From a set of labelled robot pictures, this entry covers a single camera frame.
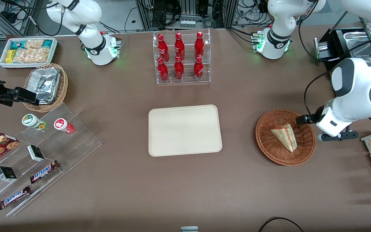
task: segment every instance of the small bottle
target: small bottle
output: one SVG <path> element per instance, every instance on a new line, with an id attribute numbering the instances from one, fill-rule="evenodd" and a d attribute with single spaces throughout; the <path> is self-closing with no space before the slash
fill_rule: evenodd
<path id="1" fill-rule="evenodd" d="M 74 132 L 74 125 L 68 123 L 65 119 L 57 119 L 54 122 L 54 127 L 58 131 L 63 131 L 66 134 L 71 134 L 72 132 Z"/>
<path id="2" fill-rule="evenodd" d="M 201 31 L 197 32 L 197 39 L 195 40 L 194 44 L 194 57 L 203 57 L 204 55 L 204 40 L 203 40 L 203 33 Z"/>
<path id="3" fill-rule="evenodd" d="M 203 64 L 201 63 L 201 57 L 197 57 L 195 59 L 195 64 L 194 64 L 194 79 L 196 81 L 201 81 L 203 78 Z"/>
<path id="4" fill-rule="evenodd" d="M 31 128 L 35 128 L 37 131 L 42 131 L 47 124 L 39 119 L 37 116 L 29 113 L 22 118 L 22 124 Z"/>
<path id="5" fill-rule="evenodd" d="M 176 56 L 176 63 L 174 64 L 174 69 L 176 70 L 177 80 L 182 80 L 184 78 L 184 65 L 181 62 L 180 56 Z"/>
<path id="6" fill-rule="evenodd" d="M 165 62 L 170 60 L 170 56 L 168 54 L 168 46 L 167 43 L 164 41 L 164 36 L 162 34 L 158 34 L 158 52 L 160 57 L 164 59 Z"/>
<path id="7" fill-rule="evenodd" d="M 181 60 L 184 60 L 186 58 L 186 51 L 180 32 L 176 33 L 176 43 L 174 44 L 174 48 L 176 49 L 176 56 L 179 56 Z"/>
<path id="8" fill-rule="evenodd" d="M 162 82 L 167 82 L 168 81 L 167 66 L 164 64 L 164 60 L 162 59 L 162 57 L 159 57 L 157 61 L 158 61 L 157 69 L 158 69 L 158 74 L 160 76 L 160 79 Z"/>

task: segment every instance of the coca-cola bottle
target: coca-cola bottle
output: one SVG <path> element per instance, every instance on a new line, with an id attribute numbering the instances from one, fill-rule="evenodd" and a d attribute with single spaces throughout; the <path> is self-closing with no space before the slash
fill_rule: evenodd
<path id="1" fill-rule="evenodd" d="M 203 33 L 201 31 L 197 32 L 197 39 L 195 40 L 194 44 L 194 57 L 203 57 L 204 55 L 204 40 L 203 40 Z"/>
<path id="2" fill-rule="evenodd" d="M 162 57 L 159 57 L 157 61 L 158 61 L 157 69 L 158 69 L 158 74 L 160 76 L 160 79 L 162 82 L 167 82 L 168 81 L 167 66 L 164 64 L 164 60 L 162 59 Z"/>
<path id="3" fill-rule="evenodd" d="M 201 57 L 197 57 L 195 59 L 195 64 L 194 64 L 194 79 L 196 81 L 201 81 L 203 78 L 203 64 L 201 63 Z"/>
<path id="4" fill-rule="evenodd" d="M 184 49 L 184 41 L 181 38 L 181 33 L 176 33 L 176 43 L 174 44 L 174 48 L 176 49 L 176 56 L 179 56 L 181 60 L 186 58 L 186 52 Z"/>
<path id="5" fill-rule="evenodd" d="M 180 56 L 176 56 L 176 63 L 174 64 L 174 69 L 176 70 L 176 78 L 182 80 L 184 78 L 184 65 L 181 62 Z"/>
<path id="6" fill-rule="evenodd" d="M 168 54 L 168 46 L 167 43 L 164 41 L 164 36 L 162 34 L 157 35 L 158 38 L 158 53 L 160 57 L 164 59 L 165 62 L 170 60 L 170 56 Z"/>

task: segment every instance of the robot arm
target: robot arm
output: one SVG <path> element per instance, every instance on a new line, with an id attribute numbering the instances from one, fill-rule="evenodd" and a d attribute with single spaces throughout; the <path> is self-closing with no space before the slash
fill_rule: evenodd
<path id="1" fill-rule="evenodd" d="M 341 2 L 348 12 L 371 22 L 370 3 L 365 0 Z M 331 75 L 331 85 L 336 98 L 315 114 L 299 117 L 298 124 L 316 123 L 330 137 L 346 139 L 342 138 L 347 133 L 343 132 L 344 128 L 359 119 L 371 117 L 371 57 L 347 58 L 339 62 Z"/>
<path id="2" fill-rule="evenodd" d="M 257 52 L 268 59 L 282 57 L 296 28 L 294 16 L 304 15 L 311 8 L 314 13 L 319 12 L 325 4 L 326 0 L 269 0 L 267 8 L 274 17 L 273 27 L 258 32 L 263 38 L 257 40 Z"/>
<path id="3" fill-rule="evenodd" d="M 118 46 L 121 41 L 110 35 L 102 35 L 95 23 L 100 22 L 102 11 L 98 3 L 92 0 L 57 0 L 48 3 L 50 18 L 62 23 L 74 32 L 81 40 L 87 51 L 88 58 L 96 65 L 105 65 L 119 57 Z"/>

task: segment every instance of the brown table surface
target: brown table surface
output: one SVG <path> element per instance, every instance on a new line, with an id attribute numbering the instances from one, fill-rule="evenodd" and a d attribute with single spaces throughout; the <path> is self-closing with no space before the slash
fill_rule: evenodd
<path id="1" fill-rule="evenodd" d="M 327 28 L 303 27 L 306 46 Z M 325 71 L 312 64 L 297 32 L 281 59 L 268 60 L 229 31 L 211 30 L 212 82 L 190 86 L 156 84 L 152 35 L 129 34 L 121 58 L 106 66 L 88 60 L 76 36 L 57 38 L 55 63 L 69 78 L 65 102 L 103 144 L 15 217 L 0 212 L 0 231 L 175 232 L 196 225 L 201 232 L 242 232 L 273 216 L 305 231 L 371 231 L 371 160 L 363 142 L 318 141 L 309 161 L 284 167 L 268 160 L 253 137 L 269 110 L 306 113 L 303 91 Z M 23 86 L 29 72 L 1 68 L 0 79 Z M 309 89 L 309 107 L 332 97 L 321 78 Z M 220 152 L 148 154 L 151 109 L 205 104 L 218 107 Z M 32 112 L 21 103 L 0 106 L 0 132 L 24 130 L 26 113 Z M 370 135 L 371 122 L 352 129 Z"/>

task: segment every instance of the round wicker basket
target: round wicker basket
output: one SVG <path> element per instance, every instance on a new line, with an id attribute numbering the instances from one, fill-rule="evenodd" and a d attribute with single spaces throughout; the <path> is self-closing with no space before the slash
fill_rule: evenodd
<path id="1" fill-rule="evenodd" d="M 306 162 L 316 148 L 316 137 L 310 125 L 297 125 L 296 118 L 300 115 L 286 109 L 271 110 L 259 119 L 256 125 L 256 140 L 262 152 L 272 161 L 294 166 Z M 297 141 L 297 149 L 291 153 L 272 134 L 271 128 L 290 123 Z"/>
<path id="2" fill-rule="evenodd" d="M 64 72 L 64 69 L 62 69 L 61 66 L 57 65 L 56 63 L 46 64 L 41 67 L 38 67 L 37 69 L 47 69 L 47 68 L 56 68 L 59 71 L 61 71 L 61 76 L 60 76 L 59 84 L 58 84 L 58 90 L 56 94 L 56 100 L 53 104 L 50 104 L 50 105 L 35 106 L 32 104 L 24 103 L 25 107 L 28 110 L 33 110 L 33 111 L 37 111 L 40 113 L 47 113 L 47 112 L 50 112 L 51 110 L 54 110 L 56 107 L 58 107 L 65 99 L 65 95 L 67 93 L 67 87 L 68 87 L 67 74 Z M 25 89 L 28 86 L 28 81 L 30 79 L 30 76 L 31 76 L 31 73 L 28 75 L 28 78 L 25 80 L 25 84 L 24 84 Z"/>

